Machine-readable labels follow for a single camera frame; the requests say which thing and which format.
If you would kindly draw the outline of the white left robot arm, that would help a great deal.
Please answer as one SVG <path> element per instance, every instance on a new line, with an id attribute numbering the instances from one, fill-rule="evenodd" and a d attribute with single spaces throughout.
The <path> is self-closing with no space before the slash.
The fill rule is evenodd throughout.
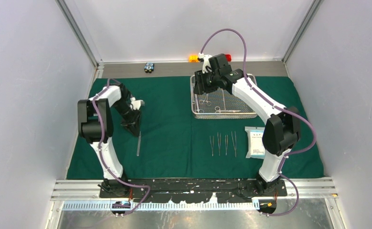
<path id="1" fill-rule="evenodd" d="M 103 170 L 100 188 L 123 198 L 132 185 L 127 182 L 113 144 L 114 123 L 111 110 L 121 116 L 120 125 L 139 137 L 143 100 L 136 99 L 122 83 L 105 86 L 95 96 L 77 103 L 78 134 L 93 148 Z"/>

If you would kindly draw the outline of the green surgical drape cloth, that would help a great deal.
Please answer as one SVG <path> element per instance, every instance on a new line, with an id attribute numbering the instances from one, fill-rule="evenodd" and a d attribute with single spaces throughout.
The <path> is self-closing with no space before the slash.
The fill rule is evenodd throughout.
<path id="1" fill-rule="evenodd" d="M 288 107 L 295 106 L 307 118 L 293 82 L 287 77 L 256 77 L 258 86 L 273 99 Z M 207 120 L 194 118 L 191 111 L 190 76 L 120 79 L 137 99 L 141 108 L 142 134 L 140 155 L 138 138 L 121 125 L 121 116 L 112 111 L 113 144 L 128 178 L 254 178 L 262 165 L 260 159 L 245 158 L 246 126 L 262 127 L 259 117 L 250 119 Z M 237 157 L 231 132 L 236 132 Z M 218 155 L 217 132 L 222 135 Z M 224 137 L 229 135 L 228 154 Z M 212 156 L 210 136 L 215 136 Z M 291 155 L 282 168 L 288 178 L 320 178 L 324 166 L 318 147 Z M 67 179 L 102 179 L 103 170 L 95 151 L 78 137 Z"/>

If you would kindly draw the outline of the white sterile packet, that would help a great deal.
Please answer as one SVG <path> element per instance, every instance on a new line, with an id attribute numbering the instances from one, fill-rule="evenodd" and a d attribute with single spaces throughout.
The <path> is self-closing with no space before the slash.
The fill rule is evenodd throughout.
<path id="1" fill-rule="evenodd" d="M 248 138 L 248 150 L 246 158 L 264 159 L 265 148 L 262 142 L 264 127 L 246 126 L 245 131 Z"/>

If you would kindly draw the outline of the long steel probe rod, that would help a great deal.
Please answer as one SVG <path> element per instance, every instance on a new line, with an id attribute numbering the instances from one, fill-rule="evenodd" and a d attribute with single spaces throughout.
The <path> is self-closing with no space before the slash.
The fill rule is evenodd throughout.
<path id="1" fill-rule="evenodd" d="M 141 138 L 142 138 L 142 134 L 141 134 L 141 131 L 140 131 L 140 132 L 139 132 L 139 136 L 138 136 L 138 143 L 137 143 L 137 153 L 136 153 L 136 156 L 139 156 L 139 155 L 140 155 Z"/>

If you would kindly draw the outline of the steel needle holder clamp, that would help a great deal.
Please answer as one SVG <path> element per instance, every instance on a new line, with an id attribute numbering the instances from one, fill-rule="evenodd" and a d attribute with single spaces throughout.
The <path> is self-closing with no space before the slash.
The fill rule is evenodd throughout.
<path id="1" fill-rule="evenodd" d="M 225 143 L 225 155 L 227 155 L 228 154 L 228 146 L 229 146 L 229 135 L 225 135 L 224 143 Z"/>

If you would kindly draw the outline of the metal mesh instrument tray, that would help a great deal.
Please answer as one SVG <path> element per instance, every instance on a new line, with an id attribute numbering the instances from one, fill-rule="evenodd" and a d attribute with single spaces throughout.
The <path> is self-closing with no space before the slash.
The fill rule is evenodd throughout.
<path id="1" fill-rule="evenodd" d="M 190 77 L 191 111 L 196 119 L 248 119 L 257 117 L 257 113 L 245 102 L 223 89 L 209 93 L 211 106 L 199 104 L 206 94 L 193 93 L 195 78 Z"/>

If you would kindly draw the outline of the steel surgical forceps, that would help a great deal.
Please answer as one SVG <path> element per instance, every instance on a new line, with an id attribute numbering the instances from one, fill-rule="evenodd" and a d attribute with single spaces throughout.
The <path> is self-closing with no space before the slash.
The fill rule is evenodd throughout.
<path id="1" fill-rule="evenodd" d="M 214 142 L 215 142 L 215 137 L 214 136 L 210 136 L 209 139 L 210 139 L 210 146 L 211 146 L 212 156 L 214 156 Z"/>

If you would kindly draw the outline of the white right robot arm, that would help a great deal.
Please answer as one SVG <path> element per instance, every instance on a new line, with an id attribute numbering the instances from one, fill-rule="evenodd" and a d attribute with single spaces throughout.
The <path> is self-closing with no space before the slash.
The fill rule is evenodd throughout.
<path id="1" fill-rule="evenodd" d="M 199 53 L 197 59 L 203 66 L 194 73 L 195 94 L 226 90 L 246 103 L 264 122 L 262 143 L 265 157 L 255 185 L 260 195 L 268 196 L 280 179 L 279 167 L 283 156 L 291 152 L 301 137 L 298 109 L 293 106 L 285 108 L 265 94 L 243 70 L 232 69 L 223 53 L 215 56 Z"/>

